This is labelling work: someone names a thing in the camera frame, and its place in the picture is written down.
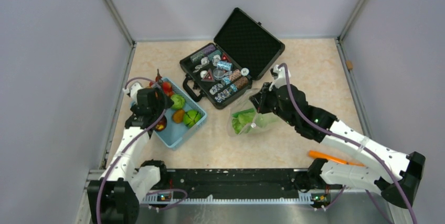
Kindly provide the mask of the orange brown fruit toy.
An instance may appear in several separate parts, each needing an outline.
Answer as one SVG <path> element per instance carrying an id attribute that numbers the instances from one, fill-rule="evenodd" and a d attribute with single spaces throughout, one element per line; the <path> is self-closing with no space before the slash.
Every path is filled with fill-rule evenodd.
<path id="1" fill-rule="evenodd" d="M 183 109 L 176 110 L 172 114 L 172 121 L 176 124 L 180 124 L 183 122 L 184 115 L 185 115 L 185 111 Z"/>

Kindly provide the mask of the green napa cabbage toy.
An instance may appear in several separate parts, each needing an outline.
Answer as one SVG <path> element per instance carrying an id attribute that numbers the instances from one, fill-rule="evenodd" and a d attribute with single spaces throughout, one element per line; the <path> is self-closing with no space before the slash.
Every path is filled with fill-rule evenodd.
<path id="1" fill-rule="evenodd" d="M 234 135 L 261 133 L 271 128 L 277 120 L 274 114 L 246 109 L 232 114 L 231 127 Z"/>

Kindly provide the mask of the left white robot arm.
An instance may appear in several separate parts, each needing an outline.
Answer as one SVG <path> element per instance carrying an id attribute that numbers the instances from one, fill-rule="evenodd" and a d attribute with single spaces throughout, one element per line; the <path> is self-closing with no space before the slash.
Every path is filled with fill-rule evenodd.
<path id="1" fill-rule="evenodd" d="M 93 223 L 135 223 L 149 190 L 164 188 L 168 175 L 153 165 L 136 168 L 143 147 L 172 101 L 160 88 L 130 88 L 134 103 L 110 165 L 87 187 Z"/>

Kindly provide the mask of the clear zip top bag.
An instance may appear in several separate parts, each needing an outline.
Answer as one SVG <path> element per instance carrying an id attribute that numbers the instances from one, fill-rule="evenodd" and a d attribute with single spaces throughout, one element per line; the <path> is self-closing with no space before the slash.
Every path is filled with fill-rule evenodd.
<path id="1" fill-rule="evenodd" d="M 259 88 L 249 89 L 232 104 L 227 123 L 227 133 L 230 137 L 260 134 L 277 126 L 280 119 L 275 114 L 258 113 L 257 108 L 249 100 L 259 91 Z"/>

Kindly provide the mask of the green striped round fruit toy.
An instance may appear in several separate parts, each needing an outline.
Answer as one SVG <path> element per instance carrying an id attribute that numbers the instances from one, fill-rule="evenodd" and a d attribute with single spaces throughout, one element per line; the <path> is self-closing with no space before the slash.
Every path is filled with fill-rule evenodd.
<path id="1" fill-rule="evenodd" d="M 183 123 L 188 127 L 191 128 L 194 126 L 200 119 L 202 118 L 202 115 L 197 110 L 188 110 L 184 113 L 183 116 Z"/>

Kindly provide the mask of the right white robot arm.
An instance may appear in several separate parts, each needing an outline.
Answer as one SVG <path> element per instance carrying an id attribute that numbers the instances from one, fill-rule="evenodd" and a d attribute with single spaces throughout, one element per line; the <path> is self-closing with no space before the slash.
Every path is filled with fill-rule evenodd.
<path id="1" fill-rule="evenodd" d="M 310 105 L 305 93 L 291 86 L 276 88 L 270 82 L 249 97 L 258 113 L 273 113 L 302 137 L 336 148 L 363 164 L 346 168 L 328 161 L 310 166 L 308 182 L 314 188 L 325 184 L 361 187 L 380 194 L 387 202 L 408 208 L 414 203 L 426 158 L 419 152 L 406 154 L 387 148 L 356 132 L 336 115 Z"/>

